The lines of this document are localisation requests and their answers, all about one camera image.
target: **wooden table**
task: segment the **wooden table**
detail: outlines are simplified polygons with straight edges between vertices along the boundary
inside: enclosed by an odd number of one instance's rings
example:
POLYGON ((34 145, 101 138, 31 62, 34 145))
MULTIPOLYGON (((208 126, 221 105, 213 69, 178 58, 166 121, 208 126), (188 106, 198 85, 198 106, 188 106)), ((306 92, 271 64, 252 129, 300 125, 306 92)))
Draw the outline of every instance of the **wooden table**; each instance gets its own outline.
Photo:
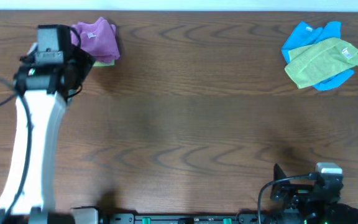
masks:
MULTIPOLYGON (((358 67, 337 90, 298 90, 280 51, 300 21, 342 21, 358 48, 357 13, 0 11, 0 76, 16 72, 37 24, 100 16, 118 25, 122 57, 91 71, 63 119, 57 209, 236 213, 256 208, 275 163, 295 175, 330 161, 344 169, 342 202, 358 208, 358 67)), ((10 102, 0 194, 15 125, 10 102)))

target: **purple cloth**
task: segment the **purple cloth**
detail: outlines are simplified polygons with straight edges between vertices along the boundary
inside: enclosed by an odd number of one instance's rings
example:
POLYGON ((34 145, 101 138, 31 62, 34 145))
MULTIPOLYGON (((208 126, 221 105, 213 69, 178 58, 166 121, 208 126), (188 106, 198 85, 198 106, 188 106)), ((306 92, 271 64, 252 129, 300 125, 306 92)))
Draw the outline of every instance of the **purple cloth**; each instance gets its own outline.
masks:
MULTIPOLYGON (((100 17, 94 24, 79 22, 72 25, 81 37, 81 49, 103 63, 111 63, 119 58, 116 42, 116 26, 100 17)), ((78 44, 76 35, 71 32, 71 42, 78 44)))

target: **towel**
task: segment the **towel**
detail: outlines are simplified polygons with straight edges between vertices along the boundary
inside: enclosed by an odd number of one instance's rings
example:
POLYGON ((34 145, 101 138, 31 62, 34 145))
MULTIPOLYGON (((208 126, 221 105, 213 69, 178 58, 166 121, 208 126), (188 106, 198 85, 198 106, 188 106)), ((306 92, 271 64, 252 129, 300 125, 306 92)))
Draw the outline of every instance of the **towel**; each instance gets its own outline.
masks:
MULTIPOLYGON (((81 48, 94 56, 97 61, 110 64, 120 55, 116 42, 116 26, 100 17, 94 24, 79 22, 72 25, 81 37, 81 48)), ((71 33, 71 42, 78 44, 78 39, 71 33)))
POLYGON ((298 88, 317 84, 358 65, 358 49, 335 37, 290 50, 288 54, 290 63, 285 71, 298 88))
MULTIPOLYGON (((290 63, 290 56, 288 54, 290 50, 310 44, 315 44, 332 37, 341 38, 341 22, 328 22, 324 29, 321 27, 314 29, 307 23, 300 22, 282 47, 282 54, 285 61, 290 63)), ((320 83, 313 85, 313 87, 320 91, 330 90, 342 85, 353 74, 353 70, 345 70, 337 75, 323 80, 320 83)))

